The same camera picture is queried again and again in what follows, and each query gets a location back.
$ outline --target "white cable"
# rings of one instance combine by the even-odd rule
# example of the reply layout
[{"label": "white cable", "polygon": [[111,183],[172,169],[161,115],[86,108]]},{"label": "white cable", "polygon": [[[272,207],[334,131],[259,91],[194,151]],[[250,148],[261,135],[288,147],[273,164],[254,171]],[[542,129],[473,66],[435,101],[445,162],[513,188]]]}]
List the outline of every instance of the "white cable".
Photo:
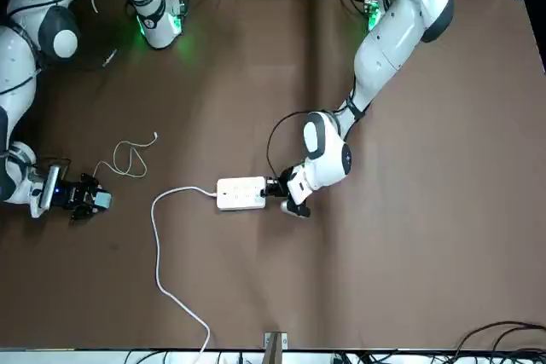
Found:
[{"label": "white cable", "polygon": [[117,52],[118,52],[117,49],[112,50],[112,53],[110,53],[110,55],[102,63],[102,68],[106,67],[110,63],[110,61],[113,59],[113,57],[116,55]]},{"label": "white cable", "polygon": [[91,6],[93,7],[93,10],[95,10],[95,13],[99,13],[99,10],[96,8],[95,0],[91,0]]},{"label": "white cable", "polygon": [[176,192],[182,192],[182,191],[188,191],[188,190],[194,190],[199,191],[202,194],[206,196],[210,196],[212,198],[216,198],[216,193],[210,193],[207,192],[201,188],[197,187],[181,187],[181,188],[174,188],[170,189],[168,191],[165,191],[164,193],[157,196],[157,198],[154,199],[154,202],[152,202],[152,207],[150,208],[150,217],[152,219],[152,227],[154,228],[154,236],[155,236],[155,250],[156,250],[156,258],[155,258],[155,284],[157,285],[158,289],[160,289],[160,292],[165,294],[168,298],[170,298],[174,303],[176,303],[179,307],[184,309],[186,313],[188,313],[190,316],[192,316],[199,324],[201,324],[205,330],[206,330],[206,338],[205,343],[203,343],[203,346],[201,347],[201,350],[199,350],[199,354],[197,355],[197,358],[194,360],[194,364],[199,361],[201,354],[206,348],[206,345],[208,344],[208,340],[211,337],[211,328],[196,314],[194,313],[188,306],[186,306],[184,303],[182,303],[180,300],[177,299],[176,296],[174,296],[172,293],[165,290],[165,288],[161,285],[160,281],[160,237],[157,233],[157,228],[155,227],[155,219],[154,219],[154,208],[155,204],[157,204],[160,199],[165,198],[165,196],[174,194]]},{"label": "white cable", "polygon": [[[113,150],[113,166],[111,166],[106,161],[99,161],[96,164],[95,171],[93,172],[93,176],[96,175],[96,171],[99,169],[99,166],[101,164],[104,164],[105,166],[110,168],[110,170],[112,170],[112,172],[115,172],[118,175],[130,176],[131,178],[142,178],[142,177],[144,177],[146,175],[146,173],[148,172],[148,167],[146,166],[146,163],[144,162],[144,159],[142,159],[142,157],[140,156],[140,153],[138,153],[138,151],[135,149],[135,147],[146,148],[146,147],[149,147],[150,145],[152,145],[156,141],[157,141],[157,132],[154,132],[154,139],[151,142],[149,142],[148,144],[136,144],[135,142],[130,142],[130,141],[120,141],[120,142],[118,142],[118,145],[116,145],[116,148]],[[120,146],[122,146],[123,144],[127,144],[127,145],[131,146],[131,150],[129,151],[129,167],[127,168],[127,170],[121,170],[118,167],[118,165],[116,164],[116,152],[118,151],[118,148]],[[133,153],[135,153],[136,156],[140,159],[140,162],[141,162],[142,166],[144,167],[144,172],[142,174],[136,175],[136,174],[129,173],[129,171],[131,170],[131,167],[133,165]]]}]

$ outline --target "white power strip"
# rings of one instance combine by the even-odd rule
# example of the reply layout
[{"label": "white power strip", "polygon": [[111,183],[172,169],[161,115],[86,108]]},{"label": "white power strip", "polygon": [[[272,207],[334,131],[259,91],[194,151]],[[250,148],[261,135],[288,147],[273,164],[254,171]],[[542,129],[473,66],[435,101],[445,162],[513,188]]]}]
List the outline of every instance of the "white power strip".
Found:
[{"label": "white power strip", "polygon": [[264,188],[263,176],[218,179],[216,205],[221,211],[262,209],[265,198],[260,193]]}]

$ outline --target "brown table surface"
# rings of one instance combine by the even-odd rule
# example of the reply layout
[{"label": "brown table surface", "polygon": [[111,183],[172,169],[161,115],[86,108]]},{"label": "brown table surface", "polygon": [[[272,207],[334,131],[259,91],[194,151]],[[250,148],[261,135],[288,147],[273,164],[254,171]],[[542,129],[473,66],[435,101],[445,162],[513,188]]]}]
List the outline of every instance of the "brown table surface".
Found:
[{"label": "brown table surface", "polygon": [[[3,347],[199,347],[202,328],[154,284],[152,200],[270,175],[274,123],[335,108],[351,89],[362,22],[339,0],[190,0],[186,34],[162,51],[124,1],[96,0],[99,14],[78,2],[78,59],[43,75],[21,133],[72,158],[76,177],[119,140],[157,131],[148,175],[101,168],[112,209],[83,226],[3,206]],[[113,45],[106,69],[75,68]],[[545,84],[523,3],[456,0],[449,30],[419,46],[351,133],[353,170],[312,197],[310,220],[275,200],[220,213],[199,194],[164,199],[165,287],[210,324],[216,348],[258,348],[281,330],[292,348],[440,349],[491,321],[546,321]],[[301,158],[301,124],[275,135],[278,170]]]}]

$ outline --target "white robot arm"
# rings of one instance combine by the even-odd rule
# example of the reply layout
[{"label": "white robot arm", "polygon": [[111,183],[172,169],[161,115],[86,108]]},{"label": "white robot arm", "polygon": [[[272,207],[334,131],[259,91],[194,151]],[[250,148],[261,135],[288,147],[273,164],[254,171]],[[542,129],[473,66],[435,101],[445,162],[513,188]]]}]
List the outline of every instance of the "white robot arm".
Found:
[{"label": "white robot arm", "polygon": [[[78,28],[68,9],[72,0],[9,0],[8,21],[0,26],[0,201],[29,204],[33,217],[50,206],[89,217],[109,207],[109,194],[95,178],[82,174],[80,182],[65,182],[58,167],[47,177],[33,171],[36,157],[11,133],[31,106],[36,76],[44,58],[70,59],[78,47]],[[131,0],[144,36],[162,49],[181,33],[180,0]]]},{"label": "white robot arm", "polygon": [[287,196],[282,209],[308,217],[305,200],[314,191],[344,179],[351,170],[351,150],[345,143],[385,86],[408,60],[419,42],[438,38],[453,17],[453,0],[387,0],[390,7],[368,33],[355,56],[353,90],[334,112],[308,114],[304,127],[305,160],[269,180],[264,194]]}]

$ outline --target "white power cord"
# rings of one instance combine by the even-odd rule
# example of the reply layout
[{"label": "white power cord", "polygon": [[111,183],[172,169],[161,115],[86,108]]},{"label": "white power cord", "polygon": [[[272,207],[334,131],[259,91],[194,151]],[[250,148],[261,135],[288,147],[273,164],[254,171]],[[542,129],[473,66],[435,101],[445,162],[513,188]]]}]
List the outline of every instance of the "white power cord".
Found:
[{"label": "white power cord", "polygon": [[155,284],[160,289],[160,292],[165,294],[168,298],[170,298],[179,307],[184,309],[186,311],[186,313],[191,315],[206,330],[205,343],[203,343],[201,349],[199,350],[199,354],[197,355],[197,357],[194,360],[194,364],[196,364],[197,361],[199,361],[199,359],[201,357],[201,354],[205,350],[206,345],[208,344],[209,338],[211,337],[211,328],[196,313],[194,313],[188,306],[186,306],[184,303],[182,303],[180,300],[178,300],[178,298],[176,296],[174,296],[172,293],[165,290],[165,288],[161,285],[161,281],[160,281],[160,256],[161,256],[161,254],[160,254],[160,237],[159,237],[159,235],[157,233],[157,228],[155,227],[155,219],[154,219],[155,204],[157,204],[160,201],[160,199],[165,198],[165,196],[170,195],[170,194],[174,194],[176,192],[183,192],[183,191],[189,191],[189,190],[198,191],[198,192],[201,192],[202,194],[204,194],[206,196],[209,196],[211,198],[216,198],[216,193],[210,193],[210,192],[205,191],[204,189],[197,188],[197,187],[181,187],[181,188],[170,189],[170,190],[165,191],[164,193],[158,195],[157,198],[154,199],[154,202],[152,202],[152,207],[150,208],[150,217],[152,219],[152,227],[154,228],[155,249],[156,249],[156,255],[157,255],[156,258],[155,258]]},{"label": "white power cord", "polygon": [[[120,141],[120,142],[118,142],[118,145],[116,145],[116,148],[113,150],[113,166],[110,165],[106,161],[99,161],[96,164],[95,171],[93,171],[93,176],[96,175],[96,172],[99,169],[99,166],[101,164],[104,164],[105,166],[110,168],[110,170],[112,170],[112,172],[115,172],[118,175],[130,176],[131,178],[142,178],[142,177],[144,177],[146,175],[146,173],[148,172],[148,167],[146,166],[146,163],[144,162],[144,159],[142,159],[142,157],[140,156],[140,153],[138,153],[138,151],[135,149],[135,147],[147,148],[156,141],[157,141],[157,132],[154,132],[154,139],[151,142],[149,142],[148,144],[136,144],[135,142],[130,142],[130,141]],[[127,145],[131,146],[131,150],[129,151],[129,167],[127,168],[127,170],[121,170],[116,164],[116,152],[118,151],[118,148],[121,147],[123,144],[127,144]],[[144,167],[144,172],[142,174],[137,175],[137,174],[131,174],[129,172],[131,170],[132,165],[133,165],[133,153],[135,153],[136,156],[138,157],[138,159],[140,159],[140,162],[141,162],[142,166]]]}]

